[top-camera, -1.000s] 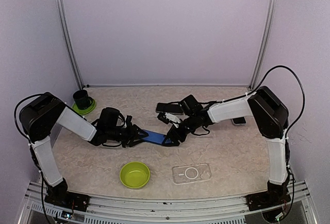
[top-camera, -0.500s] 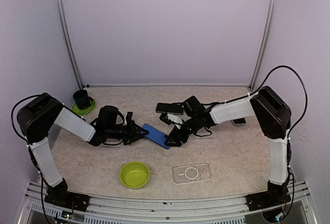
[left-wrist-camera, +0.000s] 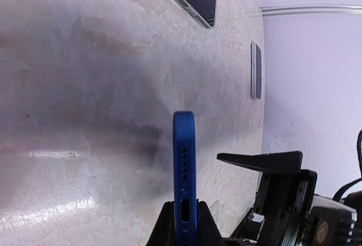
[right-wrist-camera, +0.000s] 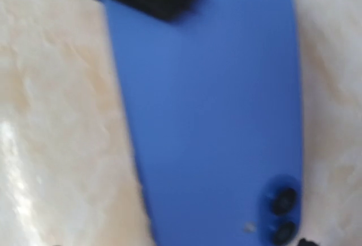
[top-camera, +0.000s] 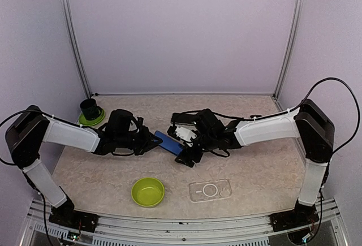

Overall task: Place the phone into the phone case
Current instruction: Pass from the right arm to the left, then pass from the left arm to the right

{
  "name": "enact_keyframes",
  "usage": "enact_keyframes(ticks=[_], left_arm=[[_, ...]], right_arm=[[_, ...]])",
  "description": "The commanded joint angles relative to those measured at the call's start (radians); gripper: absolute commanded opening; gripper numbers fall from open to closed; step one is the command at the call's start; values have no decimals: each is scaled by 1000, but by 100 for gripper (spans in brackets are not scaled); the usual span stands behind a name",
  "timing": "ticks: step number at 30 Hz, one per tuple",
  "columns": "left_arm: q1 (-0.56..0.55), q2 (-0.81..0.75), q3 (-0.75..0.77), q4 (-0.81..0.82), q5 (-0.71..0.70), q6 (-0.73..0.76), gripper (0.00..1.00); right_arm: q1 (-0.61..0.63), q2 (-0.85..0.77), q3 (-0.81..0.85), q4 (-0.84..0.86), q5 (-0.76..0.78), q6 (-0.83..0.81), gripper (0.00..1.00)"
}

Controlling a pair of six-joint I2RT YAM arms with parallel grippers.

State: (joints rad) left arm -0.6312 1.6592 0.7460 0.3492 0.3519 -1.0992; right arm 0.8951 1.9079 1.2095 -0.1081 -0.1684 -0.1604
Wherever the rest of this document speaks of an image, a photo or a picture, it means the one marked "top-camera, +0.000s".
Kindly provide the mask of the blue smartphone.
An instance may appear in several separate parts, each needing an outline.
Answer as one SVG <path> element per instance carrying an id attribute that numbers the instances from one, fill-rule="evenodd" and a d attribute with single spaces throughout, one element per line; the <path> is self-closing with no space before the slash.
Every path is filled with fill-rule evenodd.
<path id="1" fill-rule="evenodd" d="M 165 135 L 161 131 L 156 131 L 155 136 L 162 140 L 162 142 L 158 145 L 162 149 L 170 152 L 175 156 L 178 156 L 182 152 L 183 145 L 172 139 L 170 136 Z"/>

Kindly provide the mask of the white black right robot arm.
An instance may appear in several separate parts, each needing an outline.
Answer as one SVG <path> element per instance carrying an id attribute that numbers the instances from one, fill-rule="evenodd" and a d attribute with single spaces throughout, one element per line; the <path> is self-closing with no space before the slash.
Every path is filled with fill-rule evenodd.
<path id="1" fill-rule="evenodd" d="M 176 162 L 193 167 L 204 153 L 227 158 L 230 150 L 281 139 L 300 139 L 305 151 L 305 173 L 292 210 L 273 214 L 277 223 L 300 226 L 319 219 L 318 195 L 324 186 L 333 155 L 335 127 L 325 113 L 310 99 L 279 113 L 232 117 L 221 122 L 221 114 L 211 109 L 174 113 L 167 130 L 169 136 L 183 143 Z"/>

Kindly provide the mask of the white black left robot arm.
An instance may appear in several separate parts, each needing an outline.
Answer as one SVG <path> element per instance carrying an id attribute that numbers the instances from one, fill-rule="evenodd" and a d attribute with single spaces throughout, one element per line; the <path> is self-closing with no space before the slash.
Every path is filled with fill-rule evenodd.
<path id="1" fill-rule="evenodd" d="M 86 221 L 95 225 L 98 216 L 75 210 L 64 190 L 53 180 L 40 159 L 44 143 L 83 150 L 97 156 L 116 156 L 118 149 L 142 155 L 162 143 L 149 131 L 142 117 L 123 109 L 113 110 L 108 121 L 99 128 L 74 124 L 45 113 L 36 105 L 12 115 L 15 121 L 5 132 L 12 165 L 18 167 L 30 185 L 51 204 L 50 222 L 62 226 L 82 226 Z"/>

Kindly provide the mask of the clear phone case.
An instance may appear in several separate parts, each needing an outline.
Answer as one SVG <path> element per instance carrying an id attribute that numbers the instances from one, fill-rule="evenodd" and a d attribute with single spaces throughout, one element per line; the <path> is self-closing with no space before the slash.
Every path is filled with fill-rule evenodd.
<path id="1" fill-rule="evenodd" d="M 232 195 L 228 179 L 189 184 L 189 196 L 192 202 L 223 200 Z"/>

